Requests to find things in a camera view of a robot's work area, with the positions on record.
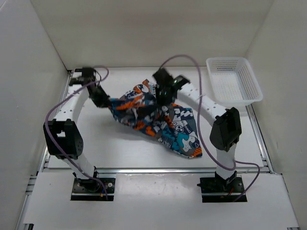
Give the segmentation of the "colourful patterned shorts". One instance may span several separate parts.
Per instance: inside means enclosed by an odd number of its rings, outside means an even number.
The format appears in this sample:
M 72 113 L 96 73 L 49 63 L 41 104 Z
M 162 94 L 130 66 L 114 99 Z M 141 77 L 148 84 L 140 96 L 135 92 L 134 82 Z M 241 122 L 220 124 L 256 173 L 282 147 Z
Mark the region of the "colourful patterned shorts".
M 151 109 L 156 103 L 156 84 L 148 79 L 110 102 L 108 108 L 117 122 L 186 158 L 202 156 L 193 110 L 176 103 Z

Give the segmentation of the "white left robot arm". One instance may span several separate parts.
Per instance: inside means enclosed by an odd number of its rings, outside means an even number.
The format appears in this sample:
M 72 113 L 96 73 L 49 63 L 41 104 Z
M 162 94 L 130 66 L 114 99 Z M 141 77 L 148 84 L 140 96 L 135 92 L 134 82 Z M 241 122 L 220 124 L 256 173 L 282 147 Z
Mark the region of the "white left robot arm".
M 104 78 L 91 67 L 76 69 L 70 78 L 66 97 L 51 111 L 57 110 L 54 118 L 48 113 L 43 124 L 47 149 L 50 155 L 64 161 L 73 170 L 75 178 L 84 180 L 90 192 L 100 188 L 96 168 L 83 154 L 83 138 L 77 121 L 84 103 L 90 99 L 98 108 L 110 106 L 110 97 L 100 86 Z

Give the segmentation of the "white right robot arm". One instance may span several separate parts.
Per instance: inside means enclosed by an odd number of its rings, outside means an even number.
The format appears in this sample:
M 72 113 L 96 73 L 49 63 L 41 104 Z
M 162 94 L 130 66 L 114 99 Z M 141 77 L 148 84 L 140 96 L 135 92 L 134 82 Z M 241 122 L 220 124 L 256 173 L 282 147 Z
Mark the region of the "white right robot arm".
M 173 78 L 168 73 L 154 74 L 153 78 L 156 81 L 156 97 L 159 104 L 167 105 L 178 98 L 198 110 L 198 132 L 201 131 L 201 115 L 212 127 L 210 142 L 216 149 L 216 158 L 211 153 L 208 155 L 217 165 L 215 185 L 220 191 L 229 190 L 236 178 L 235 151 L 239 136 L 242 134 L 239 111 L 234 107 L 227 109 L 205 94 L 201 94 L 201 90 L 182 75 Z

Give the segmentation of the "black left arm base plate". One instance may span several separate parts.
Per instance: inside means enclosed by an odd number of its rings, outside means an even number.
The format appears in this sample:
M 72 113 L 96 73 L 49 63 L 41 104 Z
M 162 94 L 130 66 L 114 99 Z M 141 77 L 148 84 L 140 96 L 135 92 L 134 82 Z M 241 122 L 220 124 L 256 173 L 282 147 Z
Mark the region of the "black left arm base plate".
M 99 182 L 91 180 L 74 179 L 71 200 L 72 201 L 113 201 L 116 179 L 115 178 L 99 178 L 104 184 L 104 188 Z

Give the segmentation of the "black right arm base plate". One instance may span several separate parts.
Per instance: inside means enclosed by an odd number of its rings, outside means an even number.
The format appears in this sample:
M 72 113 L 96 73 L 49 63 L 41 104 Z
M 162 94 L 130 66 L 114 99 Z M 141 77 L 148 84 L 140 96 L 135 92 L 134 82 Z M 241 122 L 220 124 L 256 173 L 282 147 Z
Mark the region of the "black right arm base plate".
M 197 184 L 201 188 L 203 203 L 232 203 L 247 202 L 247 196 L 241 195 L 245 188 L 241 177 L 236 177 L 233 182 L 224 187 L 214 177 L 202 177 Z

